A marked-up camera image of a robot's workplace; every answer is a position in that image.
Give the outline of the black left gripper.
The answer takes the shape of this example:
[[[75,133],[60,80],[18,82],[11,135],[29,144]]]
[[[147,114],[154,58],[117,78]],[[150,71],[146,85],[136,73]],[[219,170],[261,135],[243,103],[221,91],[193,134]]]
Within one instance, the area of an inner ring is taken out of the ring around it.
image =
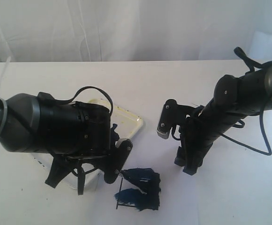
[[[114,144],[119,143],[119,135],[115,131],[110,132],[110,149]],[[93,155],[91,151],[77,153],[73,155],[57,154],[52,161],[49,175],[45,184],[55,188],[68,174],[78,176],[77,169],[83,164],[90,164],[92,169],[85,171],[84,174],[94,172],[99,169],[103,171],[106,157],[110,154],[110,149],[101,154]]]

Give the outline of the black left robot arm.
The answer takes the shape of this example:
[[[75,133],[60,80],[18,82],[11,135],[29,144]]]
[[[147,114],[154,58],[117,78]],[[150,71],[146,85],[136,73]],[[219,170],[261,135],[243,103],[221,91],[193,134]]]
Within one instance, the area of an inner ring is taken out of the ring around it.
[[[82,191],[88,174],[101,170],[113,183],[125,162],[119,136],[110,121],[113,109],[79,101],[57,100],[48,93],[21,93],[0,98],[0,143],[9,152],[49,154],[52,165],[46,184],[55,188],[73,174]]]

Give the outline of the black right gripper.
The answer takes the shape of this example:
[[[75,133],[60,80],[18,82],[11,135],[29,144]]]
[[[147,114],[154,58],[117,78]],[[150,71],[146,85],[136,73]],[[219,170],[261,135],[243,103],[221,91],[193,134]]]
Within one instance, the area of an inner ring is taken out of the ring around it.
[[[191,123],[180,126],[178,131],[181,145],[177,149],[174,163],[184,166],[184,173],[194,175],[217,137],[202,136],[201,131]]]

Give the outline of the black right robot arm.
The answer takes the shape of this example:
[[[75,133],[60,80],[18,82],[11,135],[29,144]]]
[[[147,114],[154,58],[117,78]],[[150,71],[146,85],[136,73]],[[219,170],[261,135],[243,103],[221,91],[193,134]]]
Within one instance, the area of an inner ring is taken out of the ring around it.
[[[184,156],[175,163],[194,175],[213,142],[239,120],[272,110],[272,66],[234,77],[224,75],[216,84],[212,100],[196,109],[181,128]]]

